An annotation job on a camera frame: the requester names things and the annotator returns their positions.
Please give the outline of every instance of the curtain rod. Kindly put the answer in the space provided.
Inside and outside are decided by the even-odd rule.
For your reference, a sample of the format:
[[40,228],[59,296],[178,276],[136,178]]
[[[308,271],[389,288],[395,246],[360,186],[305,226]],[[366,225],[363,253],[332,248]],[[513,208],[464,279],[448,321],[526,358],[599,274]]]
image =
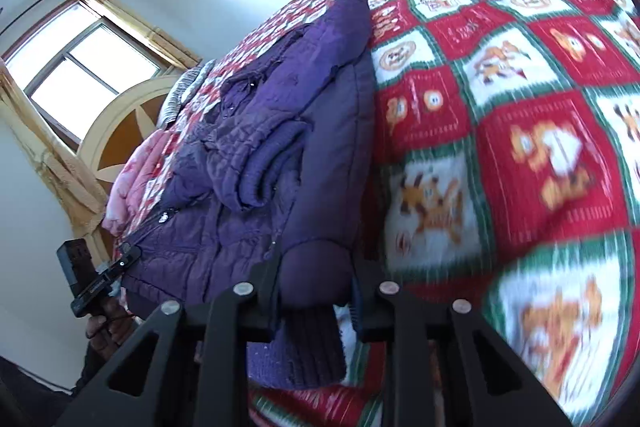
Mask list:
[[27,13],[31,8],[33,8],[34,6],[36,6],[36,4],[42,2],[44,0],[37,0],[35,3],[33,3],[31,6],[29,6],[26,10],[24,10],[20,15],[18,15],[14,20],[12,20],[5,28],[4,30],[2,30],[0,32],[0,37],[2,36],[2,34],[4,34],[5,31],[7,31],[11,26],[14,25],[14,23],[20,18],[22,17],[25,13]]

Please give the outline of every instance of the window frame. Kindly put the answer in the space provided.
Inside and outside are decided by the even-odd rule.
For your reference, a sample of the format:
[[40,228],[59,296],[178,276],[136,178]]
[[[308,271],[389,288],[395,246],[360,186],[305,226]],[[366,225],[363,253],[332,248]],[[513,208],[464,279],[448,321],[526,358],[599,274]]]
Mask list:
[[104,86],[106,89],[111,91],[113,94],[120,94],[117,90],[107,84],[103,79],[98,77],[93,71],[89,70],[84,64],[82,64],[77,58],[71,55],[71,51],[82,42],[85,38],[91,35],[98,28],[104,26],[118,37],[123,39],[127,44],[129,44],[132,48],[134,48],[137,52],[142,54],[149,61],[154,63],[158,70],[151,77],[155,78],[156,76],[160,76],[162,74],[166,74],[170,69],[171,65],[164,60],[164,58],[160,57],[160,55],[156,54],[153,50],[149,49],[147,46],[139,42],[137,39],[133,38],[133,36],[129,35],[123,29],[121,29],[118,25],[114,24],[107,17],[100,17],[94,10],[89,8],[87,4],[82,2],[82,0],[66,0],[59,6],[56,6],[51,12],[45,15],[42,19],[36,22],[31,28],[29,28],[17,41],[14,42],[11,47],[3,54],[2,59],[5,62],[11,60],[11,58],[18,52],[20,49],[27,45],[29,40],[33,36],[35,36],[41,29],[44,28],[47,24],[49,24],[53,19],[64,13],[66,10],[71,9],[71,7],[76,4],[81,5],[83,8],[93,13],[95,16],[99,17],[94,23],[76,35],[66,46],[64,46],[53,58],[45,64],[45,66],[33,77],[31,82],[24,87],[23,91],[29,101],[33,104],[33,106],[37,109],[37,111],[42,115],[44,120],[47,121],[49,126],[52,128],[54,133],[58,135],[58,137],[66,143],[72,150],[77,151],[80,146],[82,140],[79,139],[74,133],[69,131],[65,126],[63,126],[58,120],[53,118],[47,111],[41,108],[34,100],[31,98],[36,90],[42,85],[42,83],[47,80],[49,75],[66,59],[71,60],[76,66],[81,68],[82,71],[91,76],[96,82]]

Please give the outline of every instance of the metal screw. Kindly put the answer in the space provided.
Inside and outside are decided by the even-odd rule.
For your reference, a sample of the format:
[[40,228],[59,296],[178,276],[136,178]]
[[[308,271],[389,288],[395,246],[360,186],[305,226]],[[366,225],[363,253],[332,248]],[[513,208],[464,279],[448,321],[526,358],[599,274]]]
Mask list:
[[250,282],[239,282],[234,286],[234,293],[236,295],[249,295],[252,291],[254,291],[254,285]]
[[468,313],[469,311],[471,311],[471,303],[469,301],[467,301],[466,299],[456,299],[453,301],[453,304],[451,305],[451,307],[453,308],[453,311],[457,312],[457,313]]
[[160,306],[162,313],[165,315],[173,315],[175,312],[180,310],[180,302],[178,301],[165,301]]
[[380,283],[380,293],[384,295],[395,295],[400,291],[400,286],[397,282],[385,281]]

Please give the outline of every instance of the bedspread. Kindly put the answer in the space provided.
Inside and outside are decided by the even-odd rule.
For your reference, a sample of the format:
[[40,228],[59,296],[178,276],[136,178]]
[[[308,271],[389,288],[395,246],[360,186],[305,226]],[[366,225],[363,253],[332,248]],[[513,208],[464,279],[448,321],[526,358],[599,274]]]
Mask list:
[[[293,0],[211,71],[172,128],[137,226],[220,84],[334,0]],[[369,0],[378,80],[364,229],[395,280],[467,298],[576,425],[640,340],[640,32],[631,0]],[[252,389],[263,425],[380,421],[383,347],[345,325],[343,385]]]

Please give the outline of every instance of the human hand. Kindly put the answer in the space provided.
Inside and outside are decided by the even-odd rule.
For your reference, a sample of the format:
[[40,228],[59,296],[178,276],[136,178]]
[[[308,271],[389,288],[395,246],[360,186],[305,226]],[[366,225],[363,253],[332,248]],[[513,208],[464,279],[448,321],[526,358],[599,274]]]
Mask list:
[[102,308],[104,315],[89,318],[86,336],[91,347],[104,360],[109,360],[136,330],[137,324],[133,316],[127,314],[118,300],[113,297],[105,299],[102,302]]

